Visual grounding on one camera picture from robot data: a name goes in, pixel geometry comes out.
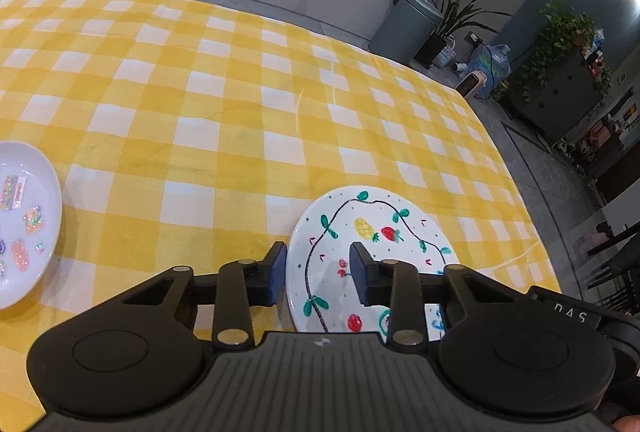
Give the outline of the person's hand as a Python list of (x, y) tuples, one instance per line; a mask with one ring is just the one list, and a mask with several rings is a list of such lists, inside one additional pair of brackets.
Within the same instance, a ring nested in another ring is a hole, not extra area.
[(616, 432), (640, 432), (640, 416), (620, 418), (612, 427)]

